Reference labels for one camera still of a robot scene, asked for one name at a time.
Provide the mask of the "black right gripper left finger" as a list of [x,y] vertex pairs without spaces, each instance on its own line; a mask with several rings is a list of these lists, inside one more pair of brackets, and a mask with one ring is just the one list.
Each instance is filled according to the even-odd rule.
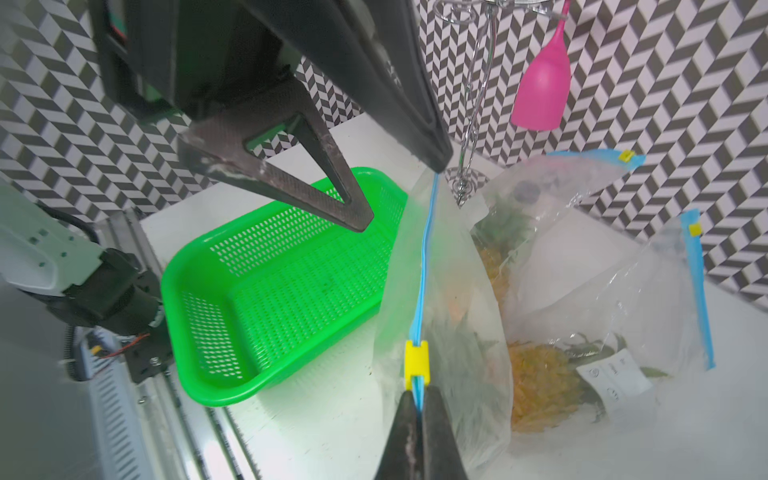
[[375,480],[417,480],[423,478],[422,427],[420,412],[411,391],[399,400],[383,449]]

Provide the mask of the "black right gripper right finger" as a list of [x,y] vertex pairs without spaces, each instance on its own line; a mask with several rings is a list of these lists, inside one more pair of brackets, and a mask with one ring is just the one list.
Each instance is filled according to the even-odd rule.
[[425,389],[422,445],[425,479],[468,479],[443,397],[435,386],[428,386]]

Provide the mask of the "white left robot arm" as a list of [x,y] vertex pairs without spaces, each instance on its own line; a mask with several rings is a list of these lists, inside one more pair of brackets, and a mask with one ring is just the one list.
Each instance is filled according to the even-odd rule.
[[[434,172],[452,147],[409,1],[92,1],[107,95],[134,119],[175,113],[194,173],[353,232],[374,213],[310,94],[310,60]],[[61,321],[151,332],[165,308],[137,258],[87,224],[1,188],[1,275]]]

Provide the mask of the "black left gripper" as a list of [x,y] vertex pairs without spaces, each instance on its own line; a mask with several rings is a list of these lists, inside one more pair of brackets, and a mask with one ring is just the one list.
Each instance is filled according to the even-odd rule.
[[[175,112],[203,119],[178,139],[179,161],[192,172],[354,232],[369,226],[370,204],[309,93],[293,78],[302,57],[430,170],[441,173],[451,161],[410,1],[87,6],[113,102],[138,122]],[[251,142],[281,130],[299,140],[339,199],[252,153]]]

